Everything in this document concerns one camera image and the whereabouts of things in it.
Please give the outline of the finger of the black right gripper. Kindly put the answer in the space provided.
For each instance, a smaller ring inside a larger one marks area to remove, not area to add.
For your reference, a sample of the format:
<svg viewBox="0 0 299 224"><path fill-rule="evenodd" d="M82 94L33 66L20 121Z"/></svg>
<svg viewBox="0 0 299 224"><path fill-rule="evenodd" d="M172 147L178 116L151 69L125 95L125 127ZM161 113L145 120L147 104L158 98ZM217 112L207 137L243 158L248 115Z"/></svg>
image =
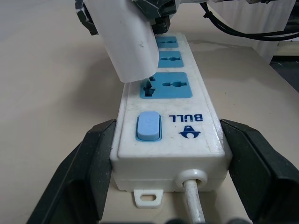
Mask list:
<svg viewBox="0 0 299 224"><path fill-rule="evenodd" d="M75 0L76 14L81 24L88 29L91 35L98 35L98 31L93 23L93 20L88 12L84 0Z"/></svg>
<svg viewBox="0 0 299 224"><path fill-rule="evenodd" d="M132 0L149 20L153 33L166 33L171 25L170 16L176 13L175 0Z"/></svg>

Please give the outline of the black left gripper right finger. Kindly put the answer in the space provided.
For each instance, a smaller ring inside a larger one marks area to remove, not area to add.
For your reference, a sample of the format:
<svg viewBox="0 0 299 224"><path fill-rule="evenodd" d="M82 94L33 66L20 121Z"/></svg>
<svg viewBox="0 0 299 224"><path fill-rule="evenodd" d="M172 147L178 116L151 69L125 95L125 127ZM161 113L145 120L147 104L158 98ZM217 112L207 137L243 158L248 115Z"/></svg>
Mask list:
<svg viewBox="0 0 299 224"><path fill-rule="evenodd" d="M299 224L299 170L256 129L222 119L229 174L253 224Z"/></svg>

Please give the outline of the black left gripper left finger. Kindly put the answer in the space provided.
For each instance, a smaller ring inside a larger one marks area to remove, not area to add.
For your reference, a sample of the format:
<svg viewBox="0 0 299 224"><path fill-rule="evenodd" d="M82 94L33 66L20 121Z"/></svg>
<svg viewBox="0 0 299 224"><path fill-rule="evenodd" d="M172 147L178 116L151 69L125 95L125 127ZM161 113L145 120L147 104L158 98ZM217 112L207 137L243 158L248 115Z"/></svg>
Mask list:
<svg viewBox="0 0 299 224"><path fill-rule="evenodd" d="M109 189L116 120L93 126L60 163L27 224L99 224Z"/></svg>

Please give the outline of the white charger block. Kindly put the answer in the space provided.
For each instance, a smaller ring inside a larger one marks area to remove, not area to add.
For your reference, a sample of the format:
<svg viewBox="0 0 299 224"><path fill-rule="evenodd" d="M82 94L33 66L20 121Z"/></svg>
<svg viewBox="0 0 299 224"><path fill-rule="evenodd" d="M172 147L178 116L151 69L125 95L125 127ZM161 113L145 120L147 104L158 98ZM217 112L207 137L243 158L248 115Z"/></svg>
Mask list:
<svg viewBox="0 0 299 224"><path fill-rule="evenodd" d="M159 50L150 22L132 0L85 0L119 80L130 83L155 74Z"/></svg>

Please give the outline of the white power strip blue sockets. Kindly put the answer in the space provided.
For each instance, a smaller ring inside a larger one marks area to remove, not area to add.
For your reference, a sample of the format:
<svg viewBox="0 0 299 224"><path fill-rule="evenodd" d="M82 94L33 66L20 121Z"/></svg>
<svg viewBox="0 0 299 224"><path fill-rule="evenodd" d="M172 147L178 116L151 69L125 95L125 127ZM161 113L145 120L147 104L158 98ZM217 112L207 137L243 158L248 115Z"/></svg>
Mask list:
<svg viewBox="0 0 299 224"><path fill-rule="evenodd" d="M156 73L124 86L110 154L118 189L142 209L159 207L164 192L182 192L188 180L215 190L232 158L186 37L156 41Z"/></svg>

